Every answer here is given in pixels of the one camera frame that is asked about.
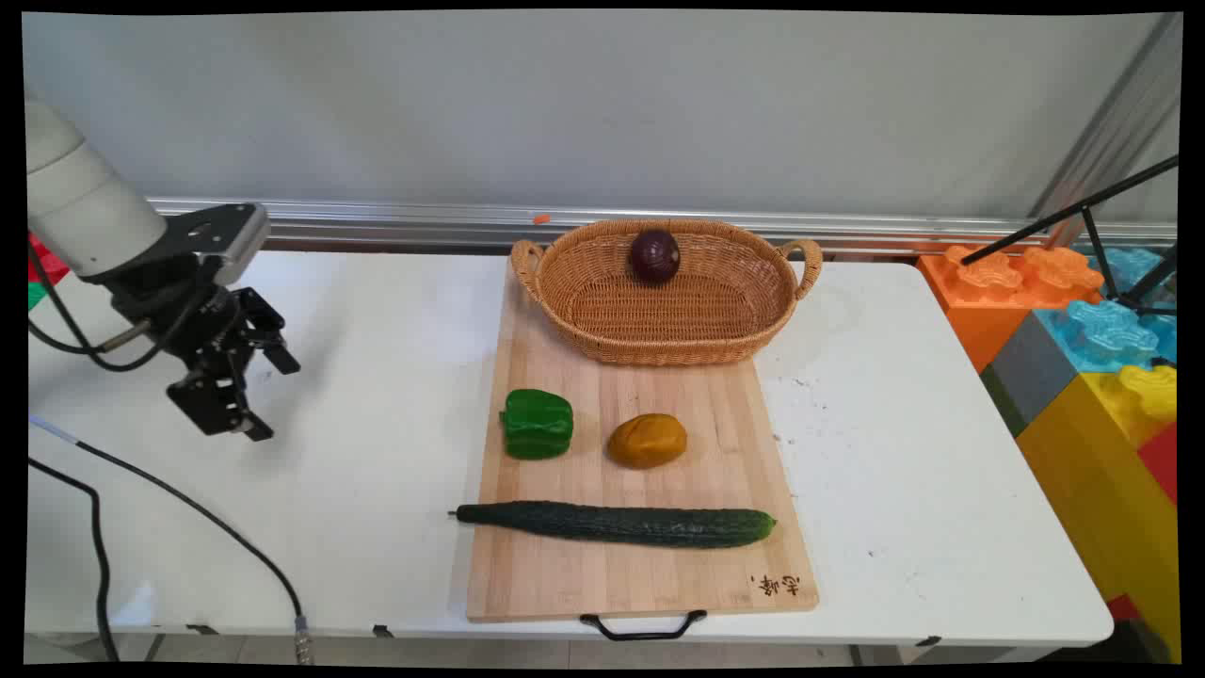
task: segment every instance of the blue toy block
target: blue toy block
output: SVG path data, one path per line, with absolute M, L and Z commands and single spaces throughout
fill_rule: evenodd
M 1145 314 L 1140 322 L 1159 337 L 1159 355 L 1176 362 L 1176 316 Z
M 1077 375 L 1116 373 L 1128 365 L 1151 370 L 1156 356 L 1175 362 L 1175 318 L 1139 319 L 1116 301 L 1076 300 L 1062 311 L 1030 311 L 992 367 L 1029 426 Z
M 1125 291 L 1138 284 L 1144 275 L 1151 272 L 1163 260 L 1163 257 L 1150 249 L 1118 249 L 1117 247 L 1105 247 L 1105 258 L 1109 259 L 1109 270 L 1113 273 L 1117 291 Z M 1093 270 L 1100 270 L 1100 261 L 1097 260 L 1097 257 L 1089 255 L 1088 266 Z M 1107 297 L 1107 284 L 1100 285 L 1100 295 Z M 1157 284 L 1141 301 L 1153 307 L 1176 307 L 1176 273 L 1172 272 Z

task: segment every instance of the black metal handle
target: black metal handle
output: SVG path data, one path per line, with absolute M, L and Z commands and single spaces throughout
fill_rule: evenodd
M 677 631 L 662 633 L 612 633 L 610 629 L 602 625 L 602 620 L 599 619 L 599 615 L 596 614 L 583 614 L 581 620 L 582 624 L 598 629 L 611 641 L 672 641 L 675 638 L 681 638 L 682 633 L 686 633 L 686 630 L 689 629 L 692 624 L 705 617 L 707 617 L 707 611 L 705 609 L 688 612 L 686 619 L 682 621 L 682 626 L 680 626 Z

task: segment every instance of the gray toy block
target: gray toy block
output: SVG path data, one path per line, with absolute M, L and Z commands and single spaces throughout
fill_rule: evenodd
M 1029 426 L 1071 381 L 1076 370 L 1030 311 L 992 361 L 1000 385 Z

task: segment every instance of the wooden cutting board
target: wooden cutting board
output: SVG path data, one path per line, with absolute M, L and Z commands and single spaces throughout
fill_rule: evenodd
M 543 461 L 506 455 L 498 413 L 515 389 L 569 400 L 574 438 L 568 453 Z M 816 582 L 751 361 L 706 367 L 594 362 L 562 341 L 507 270 L 490 402 L 481 503 L 753 508 L 778 523 L 762 542 L 717 550 L 576 542 L 477 526 L 471 621 L 816 607 Z M 686 454 L 648 471 L 607 459 L 611 432 L 647 413 L 682 423 Z

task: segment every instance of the robotic arm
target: robotic arm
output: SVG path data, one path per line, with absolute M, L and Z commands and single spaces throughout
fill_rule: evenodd
M 282 375 L 300 366 L 281 335 L 284 318 L 254 289 L 227 289 L 268 237 L 264 207 L 163 217 L 71 123 L 28 94 L 25 185 L 29 230 L 81 279 L 112 293 L 113 308 L 134 325 L 123 341 L 145 332 L 184 362 L 167 397 L 207 436 L 271 438 L 247 405 L 247 364 L 259 349 Z M 113 346 L 78 353 L 104 367 L 96 356 Z

